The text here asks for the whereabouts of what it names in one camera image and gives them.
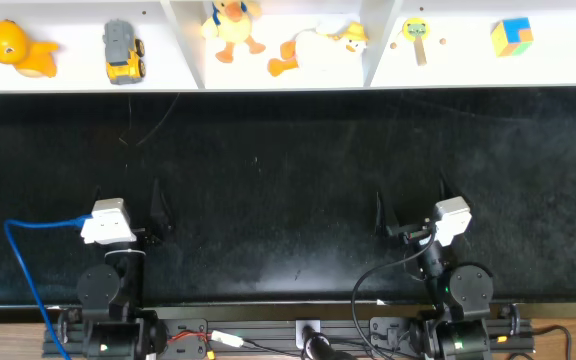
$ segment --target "duck beak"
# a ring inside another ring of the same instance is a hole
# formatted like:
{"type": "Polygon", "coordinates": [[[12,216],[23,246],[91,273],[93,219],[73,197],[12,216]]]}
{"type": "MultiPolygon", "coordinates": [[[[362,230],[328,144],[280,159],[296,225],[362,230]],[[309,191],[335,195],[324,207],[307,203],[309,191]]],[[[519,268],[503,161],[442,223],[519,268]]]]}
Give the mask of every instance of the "duck beak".
{"type": "Polygon", "coordinates": [[[228,18],[233,22],[241,21],[241,18],[244,16],[244,12],[241,10],[241,3],[239,1],[228,4],[225,11],[226,16],[228,16],[228,18]]]}

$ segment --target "toy wheel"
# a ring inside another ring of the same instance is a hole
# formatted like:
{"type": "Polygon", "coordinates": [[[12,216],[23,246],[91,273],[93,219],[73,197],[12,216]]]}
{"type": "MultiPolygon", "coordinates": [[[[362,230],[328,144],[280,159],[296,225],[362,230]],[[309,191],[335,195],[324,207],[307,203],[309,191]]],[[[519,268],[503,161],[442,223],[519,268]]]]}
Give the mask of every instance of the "toy wheel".
{"type": "Polygon", "coordinates": [[[146,48],[144,48],[143,41],[135,39],[135,49],[137,49],[137,55],[139,55],[139,57],[146,55],[146,48]]]}
{"type": "Polygon", "coordinates": [[[141,60],[139,60],[139,76],[142,78],[146,76],[146,65],[141,60]]]}

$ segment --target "orange duck toy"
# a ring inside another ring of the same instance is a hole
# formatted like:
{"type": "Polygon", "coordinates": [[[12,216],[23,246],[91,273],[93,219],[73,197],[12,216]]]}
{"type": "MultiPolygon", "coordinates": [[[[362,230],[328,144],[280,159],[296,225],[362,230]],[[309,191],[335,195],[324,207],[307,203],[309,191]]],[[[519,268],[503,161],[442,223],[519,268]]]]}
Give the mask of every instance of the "orange duck toy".
{"type": "Polygon", "coordinates": [[[57,75],[50,54],[59,46],[52,42],[34,42],[14,21],[0,21],[0,63],[11,64],[28,77],[57,75]]]}

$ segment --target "toy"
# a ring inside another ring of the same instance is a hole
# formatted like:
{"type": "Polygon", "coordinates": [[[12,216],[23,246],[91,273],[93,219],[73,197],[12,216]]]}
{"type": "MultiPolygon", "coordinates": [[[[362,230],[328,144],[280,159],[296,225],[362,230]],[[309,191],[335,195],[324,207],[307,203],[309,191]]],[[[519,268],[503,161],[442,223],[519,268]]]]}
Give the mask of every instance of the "toy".
{"type": "Polygon", "coordinates": [[[501,21],[491,38],[497,57],[521,55],[534,41],[528,18],[501,21]]]}
{"type": "Polygon", "coordinates": [[[313,30],[302,31],[294,41],[281,45],[281,57],[268,63],[274,77],[296,68],[329,70],[356,62],[366,49],[368,38],[364,27],[356,22],[340,35],[319,34],[313,30]]]}
{"type": "Polygon", "coordinates": [[[35,42],[14,21],[0,21],[0,63],[13,65],[27,77],[54,77],[57,66],[50,54],[59,46],[53,42],[35,42]]]}
{"type": "Polygon", "coordinates": [[[428,38],[430,29],[424,19],[411,18],[406,20],[404,27],[401,30],[404,37],[415,44],[415,56],[417,57],[417,65],[424,66],[428,63],[426,61],[426,51],[424,50],[424,40],[428,38]]]}
{"type": "Polygon", "coordinates": [[[260,54],[266,50],[265,45],[259,44],[250,36],[252,32],[250,15],[261,16],[259,5],[239,0],[221,0],[213,2],[212,8],[212,17],[202,26],[201,34],[206,39],[218,36],[226,42],[226,48],[216,55],[219,61],[231,63],[235,45],[244,42],[250,47],[251,54],[260,54]]]}
{"type": "Polygon", "coordinates": [[[146,76],[141,58],[146,54],[143,41],[135,37],[132,25],[112,20],[104,26],[106,73],[114,85],[135,84],[146,76]]]}

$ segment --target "blue cable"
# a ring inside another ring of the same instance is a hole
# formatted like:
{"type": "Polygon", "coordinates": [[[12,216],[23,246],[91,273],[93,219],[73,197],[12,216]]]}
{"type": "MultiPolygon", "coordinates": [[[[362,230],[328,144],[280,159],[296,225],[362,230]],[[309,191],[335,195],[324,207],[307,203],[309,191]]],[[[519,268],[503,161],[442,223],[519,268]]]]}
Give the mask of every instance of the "blue cable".
{"type": "Polygon", "coordinates": [[[48,317],[48,313],[46,312],[46,307],[44,306],[43,301],[39,297],[39,292],[37,291],[37,287],[35,286],[35,282],[32,280],[30,276],[30,271],[28,271],[28,267],[26,267],[26,263],[24,262],[24,258],[21,256],[21,252],[19,252],[19,248],[15,243],[15,239],[12,237],[12,233],[10,232],[10,226],[18,226],[26,229],[51,229],[51,228],[58,228],[58,227],[76,227],[82,228],[84,226],[84,221],[89,219],[90,215],[80,216],[76,219],[66,220],[66,221],[57,221],[52,223],[29,223],[19,220],[12,220],[8,219],[4,221],[4,232],[6,233],[6,237],[8,238],[8,242],[12,247],[12,251],[14,251],[15,256],[17,256],[17,261],[19,261],[19,266],[21,266],[21,270],[24,271],[24,275],[26,275],[26,280],[28,280],[28,285],[30,285],[30,290],[32,290],[32,294],[35,297],[35,301],[39,306],[39,311],[41,311],[41,316],[44,318],[44,322],[46,323],[46,328],[52,337],[52,341],[54,341],[55,345],[57,346],[57,350],[61,353],[61,355],[66,360],[71,360],[70,356],[64,349],[64,346],[61,344],[59,339],[57,338],[57,334],[55,334],[55,330],[52,328],[52,323],[50,322],[50,318],[48,317]]]}

